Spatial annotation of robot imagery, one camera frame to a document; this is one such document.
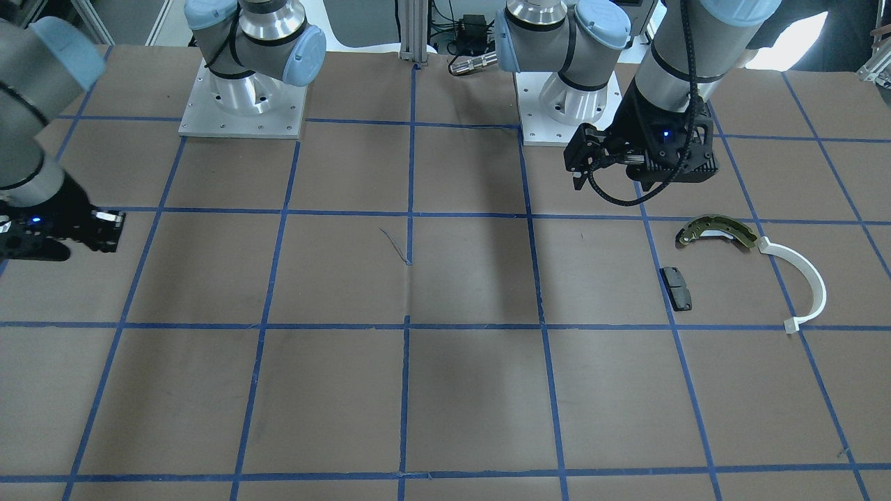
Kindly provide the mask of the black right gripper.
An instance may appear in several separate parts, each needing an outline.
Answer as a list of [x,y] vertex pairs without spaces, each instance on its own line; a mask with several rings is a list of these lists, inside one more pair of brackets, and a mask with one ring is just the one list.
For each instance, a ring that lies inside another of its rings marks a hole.
[[86,191],[71,175],[47,202],[14,208],[2,202],[10,230],[2,234],[2,260],[65,261],[70,240],[99,253],[115,253],[125,224],[125,212],[93,209]]

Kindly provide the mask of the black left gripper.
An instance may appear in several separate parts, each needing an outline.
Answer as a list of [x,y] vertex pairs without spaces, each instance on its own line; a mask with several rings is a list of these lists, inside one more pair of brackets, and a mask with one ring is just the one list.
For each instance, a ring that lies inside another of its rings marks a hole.
[[[696,99],[697,113],[693,121],[688,158],[681,163],[675,183],[703,183],[719,171],[713,154],[713,118],[704,109],[701,97]],[[641,154],[642,164],[628,164],[630,180],[642,184],[649,191],[653,184],[670,177],[677,167],[686,139],[690,112],[666,111],[649,102],[640,94],[636,82],[630,83],[622,98],[614,120],[607,128],[607,151],[617,157]]]

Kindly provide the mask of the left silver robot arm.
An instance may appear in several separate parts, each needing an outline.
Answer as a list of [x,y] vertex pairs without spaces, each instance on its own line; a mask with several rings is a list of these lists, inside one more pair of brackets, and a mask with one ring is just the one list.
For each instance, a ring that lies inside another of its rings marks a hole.
[[778,1],[668,1],[666,13],[605,130],[594,122],[632,22],[611,1],[508,1],[494,17],[494,50],[476,59],[549,78],[540,102],[575,127],[563,151],[579,190],[633,206],[674,183],[718,171],[709,96]]

